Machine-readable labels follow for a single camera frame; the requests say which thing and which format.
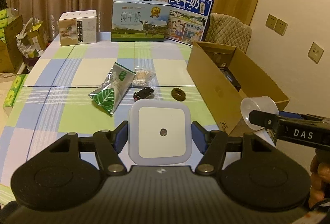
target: wall outlet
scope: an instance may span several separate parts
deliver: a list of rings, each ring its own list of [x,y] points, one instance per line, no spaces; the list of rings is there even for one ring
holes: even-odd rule
[[[324,50],[319,47],[315,42],[311,45],[310,51],[308,52],[308,57],[312,59],[316,64],[319,63]]]
[[[274,17],[273,15],[269,14],[267,21],[266,21],[266,27],[269,27],[270,29],[274,29],[276,21],[277,21],[277,18]]]
[[[278,34],[283,36],[287,27],[288,27],[288,24],[286,24],[281,19],[278,19],[274,30],[275,30],[275,32],[277,32]]]

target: hand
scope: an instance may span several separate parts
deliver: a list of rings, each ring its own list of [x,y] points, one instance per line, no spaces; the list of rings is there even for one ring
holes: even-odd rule
[[[330,164],[318,163],[316,156],[311,161],[311,191],[308,205],[311,208],[324,199],[326,184],[330,184]]]

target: plastic cup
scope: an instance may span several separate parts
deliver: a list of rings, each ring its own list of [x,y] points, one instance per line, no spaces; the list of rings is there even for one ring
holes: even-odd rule
[[[247,126],[249,126],[252,130],[256,131],[263,129],[263,127],[250,123],[249,114],[253,110],[259,110],[279,115],[278,108],[275,102],[270,97],[263,96],[256,98],[244,98],[240,103],[240,113],[242,114]]]

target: quilted chair back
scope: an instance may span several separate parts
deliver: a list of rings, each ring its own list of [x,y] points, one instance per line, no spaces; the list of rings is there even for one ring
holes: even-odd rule
[[[250,26],[236,17],[211,13],[205,41],[236,46],[246,53],[251,33]]]

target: blue milk box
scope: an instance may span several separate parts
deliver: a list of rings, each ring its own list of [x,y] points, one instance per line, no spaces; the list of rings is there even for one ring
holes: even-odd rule
[[[163,41],[170,9],[160,0],[113,0],[111,41]]]

